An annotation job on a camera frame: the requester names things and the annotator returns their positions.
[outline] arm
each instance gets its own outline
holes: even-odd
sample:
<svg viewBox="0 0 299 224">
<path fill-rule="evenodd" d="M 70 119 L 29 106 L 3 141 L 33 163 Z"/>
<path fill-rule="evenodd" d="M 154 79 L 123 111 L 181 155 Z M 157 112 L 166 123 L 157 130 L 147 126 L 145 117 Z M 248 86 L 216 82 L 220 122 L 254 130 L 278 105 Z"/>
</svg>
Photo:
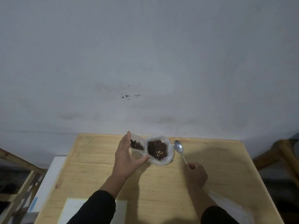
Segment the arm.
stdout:
<svg viewBox="0 0 299 224">
<path fill-rule="evenodd" d="M 238 224 L 202 189 L 208 178 L 203 166 L 199 163 L 185 165 L 184 176 L 190 199 L 201 224 Z"/>
<path fill-rule="evenodd" d="M 136 169 L 146 163 L 150 156 L 134 159 L 129 151 L 131 133 L 119 142 L 115 153 L 113 171 L 106 182 L 86 201 L 68 224 L 109 224 L 115 212 L 115 200 L 120 190 Z"/>
</svg>

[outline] metal spoon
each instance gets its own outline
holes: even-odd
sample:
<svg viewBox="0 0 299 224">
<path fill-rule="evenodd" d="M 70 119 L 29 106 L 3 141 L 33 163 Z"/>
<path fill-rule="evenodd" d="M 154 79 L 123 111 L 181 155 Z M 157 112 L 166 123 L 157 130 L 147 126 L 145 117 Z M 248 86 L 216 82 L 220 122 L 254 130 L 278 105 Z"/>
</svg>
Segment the metal spoon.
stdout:
<svg viewBox="0 0 299 224">
<path fill-rule="evenodd" d="M 175 140 L 173 145 L 174 145 L 174 149 L 182 155 L 185 163 L 187 164 L 185 157 L 183 156 L 184 148 L 183 148 L 182 144 L 178 140 Z"/>
</svg>

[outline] clear plastic container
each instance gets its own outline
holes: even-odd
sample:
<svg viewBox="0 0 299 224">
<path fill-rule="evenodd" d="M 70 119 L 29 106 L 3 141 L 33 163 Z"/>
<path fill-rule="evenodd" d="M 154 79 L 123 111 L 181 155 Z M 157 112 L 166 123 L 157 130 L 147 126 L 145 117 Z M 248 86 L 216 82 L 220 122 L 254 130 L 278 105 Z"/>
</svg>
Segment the clear plastic container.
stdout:
<svg viewBox="0 0 299 224">
<path fill-rule="evenodd" d="M 166 166 L 172 161 L 173 156 L 174 156 L 174 147 L 173 147 L 173 144 L 171 143 L 171 141 L 169 140 L 169 138 L 167 138 L 163 135 L 149 136 L 147 138 L 142 138 L 135 134 L 131 134 L 131 139 L 133 141 L 140 142 L 140 144 L 144 147 L 144 151 L 142 151 L 142 150 L 138 150 L 138 149 L 133 149 L 130 145 L 130 148 L 132 149 L 132 151 L 135 153 L 138 153 L 141 157 L 148 155 L 148 150 L 147 150 L 148 142 L 161 140 L 163 143 L 167 144 L 167 148 L 166 148 L 167 157 L 165 157 L 161 160 L 158 160 L 151 156 L 151 158 L 149 159 L 149 162 L 151 164 L 155 164 L 158 166 Z"/>
</svg>

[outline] bag of beans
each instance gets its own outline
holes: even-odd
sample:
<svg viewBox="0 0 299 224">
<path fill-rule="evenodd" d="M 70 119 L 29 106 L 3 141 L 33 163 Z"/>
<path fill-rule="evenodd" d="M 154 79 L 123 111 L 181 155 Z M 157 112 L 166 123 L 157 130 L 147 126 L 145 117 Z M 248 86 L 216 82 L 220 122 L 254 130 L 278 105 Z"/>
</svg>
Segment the bag of beans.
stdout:
<svg viewBox="0 0 299 224">
<path fill-rule="evenodd" d="M 132 152 L 136 152 L 140 156 L 151 155 L 149 162 L 159 166 L 168 165 L 174 156 L 173 144 L 162 135 L 142 138 L 131 134 L 130 147 Z"/>
</svg>

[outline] wall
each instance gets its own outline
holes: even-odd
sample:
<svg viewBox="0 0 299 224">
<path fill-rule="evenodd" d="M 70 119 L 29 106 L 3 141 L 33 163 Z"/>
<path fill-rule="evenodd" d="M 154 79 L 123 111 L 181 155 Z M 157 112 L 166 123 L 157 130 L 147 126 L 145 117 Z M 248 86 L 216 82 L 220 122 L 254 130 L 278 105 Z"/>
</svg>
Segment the wall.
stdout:
<svg viewBox="0 0 299 224">
<path fill-rule="evenodd" d="M 80 132 L 130 130 L 254 157 L 299 130 L 298 4 L 0 0 L 0 147 L 47 167 Z"/>
</svg>

